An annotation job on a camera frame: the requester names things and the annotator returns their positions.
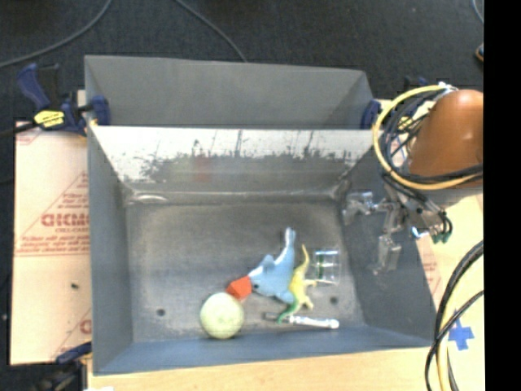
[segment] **gray bin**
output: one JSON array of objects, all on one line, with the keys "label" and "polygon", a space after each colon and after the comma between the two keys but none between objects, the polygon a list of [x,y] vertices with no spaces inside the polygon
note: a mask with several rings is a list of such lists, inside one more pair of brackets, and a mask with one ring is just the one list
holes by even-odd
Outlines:
[{"label": "gray bin", "polygon": [[[396,271],[367,270],[383,215],[346,225],[345,196],[383,196],[363,72],[88,56],[87,97],[111,126],[89,131],[94,374],[429,345],[434,306],[414,242]],[[337,330],[277,325],[253,293],[234,338],[208,338],[199,309],[283,248],[334,248],[339,278],[309,289]]]}]

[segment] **yellow sticker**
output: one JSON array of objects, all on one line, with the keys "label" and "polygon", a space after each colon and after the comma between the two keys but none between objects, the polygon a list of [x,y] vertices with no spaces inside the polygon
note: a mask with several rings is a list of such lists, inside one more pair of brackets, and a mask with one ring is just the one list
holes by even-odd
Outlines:
[{"label": "yellow sticker", "polygon": [[42,110],[34,117],[34,121],[44,128],[49,128],[62,125],[65,122],[64,118],[65,114],[60,110]]}]

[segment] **cardboard sheet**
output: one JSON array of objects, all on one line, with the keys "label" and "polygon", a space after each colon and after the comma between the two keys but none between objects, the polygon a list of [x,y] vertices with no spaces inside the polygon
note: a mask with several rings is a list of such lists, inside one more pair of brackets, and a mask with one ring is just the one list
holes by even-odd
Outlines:
[{"label": "cardboard sheet", "polygon": [[52,362],[90,340],[85,138],[17,136],[11,364]]}]

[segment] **blue clamp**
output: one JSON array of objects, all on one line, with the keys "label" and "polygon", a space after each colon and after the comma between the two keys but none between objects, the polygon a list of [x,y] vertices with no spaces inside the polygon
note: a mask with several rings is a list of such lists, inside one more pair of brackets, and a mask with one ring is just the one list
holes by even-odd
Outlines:
[{"label": "blue clamp", "polygon": [[99,125],[110,124],[110,109],[102,95],[95,95],[85,106],[78,107],[71,98],[65,99],[59,106],[53,105],[38,80],[37,70],[36,64],[30,64],[16,77],[22,93],[35,105],[35,125],[44,130],[62,130],[86,136],[86,120],[83,113],[88,111],[94,112],[94,119]]}]

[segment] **yellow toy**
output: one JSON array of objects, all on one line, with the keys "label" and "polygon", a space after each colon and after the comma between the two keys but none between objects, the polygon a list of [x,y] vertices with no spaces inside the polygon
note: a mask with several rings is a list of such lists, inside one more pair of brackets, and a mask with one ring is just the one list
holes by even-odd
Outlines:
[{"label": "yellow toy", "polygon": [[305,305],[310,310],[313,309],[313,303],[311,302],[306,292],[307,287],[316,286],[317,281],[306,279],[306,272],[309,267],[309,255],[306,247],[302,245],[302,252],[304,253],[304,261],[293,270],[293,276],[288,290],[293,295],[293,302],[284,310],[277,318],[277,323],[280,324],[282,321],[291,317],[294,313],[300,310],[302,305]]}]

